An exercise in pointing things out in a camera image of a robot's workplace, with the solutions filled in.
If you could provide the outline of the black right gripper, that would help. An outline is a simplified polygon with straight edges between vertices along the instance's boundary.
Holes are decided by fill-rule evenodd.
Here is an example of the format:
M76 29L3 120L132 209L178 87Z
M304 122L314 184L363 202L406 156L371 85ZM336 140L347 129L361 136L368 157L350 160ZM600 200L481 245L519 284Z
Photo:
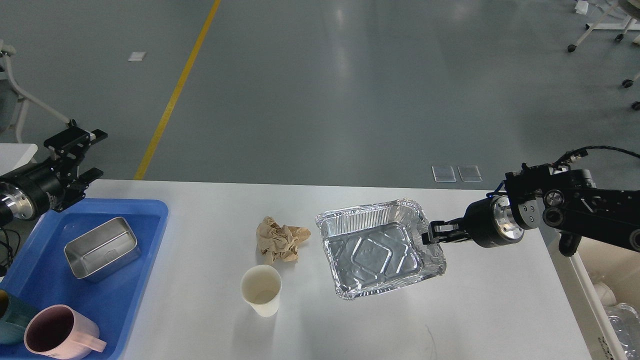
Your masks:
M430 232L422 233L422 243L462 243L474 241L482 248L519 243L524 229L515 221L509 198L496 195L471 203L462 219L434 220Z

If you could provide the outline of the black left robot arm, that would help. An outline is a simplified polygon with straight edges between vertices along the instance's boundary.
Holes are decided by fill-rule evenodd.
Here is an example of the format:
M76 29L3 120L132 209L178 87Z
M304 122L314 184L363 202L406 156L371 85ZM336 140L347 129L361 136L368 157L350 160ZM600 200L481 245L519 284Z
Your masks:
M0 222L32 221L49 210L62 212L82 201L90 184L103 176L93 167L80 173L86 153L107 139L100 129L84 130L72 120L62 132L43 142L49 157L25 164L0 178Z

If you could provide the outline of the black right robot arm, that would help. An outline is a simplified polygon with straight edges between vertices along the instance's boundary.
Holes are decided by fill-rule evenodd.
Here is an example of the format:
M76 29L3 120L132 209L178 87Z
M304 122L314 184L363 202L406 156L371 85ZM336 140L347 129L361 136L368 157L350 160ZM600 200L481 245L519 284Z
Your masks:
M432 221L421 232L425 245L472 241L497 248L521 241L541 224L560 234L558 250L571 257L583 238L638 252L639 191L598 188L588 170L571 163L589 146L570 150L554 162L507 172L503 181L471 203L461 218Z

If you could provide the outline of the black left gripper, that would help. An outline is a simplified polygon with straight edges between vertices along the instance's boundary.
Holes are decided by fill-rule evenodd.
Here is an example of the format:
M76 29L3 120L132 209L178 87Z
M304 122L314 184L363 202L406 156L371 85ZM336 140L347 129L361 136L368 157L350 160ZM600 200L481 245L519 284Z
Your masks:
M74 122L43 142L49 150L44 162L30 163L1 176L2 221L30 221L49 210L62 212L86 198L89 186L105 174L90 168L77 177L78 169L89 149L107 139L108 133L84 130Z

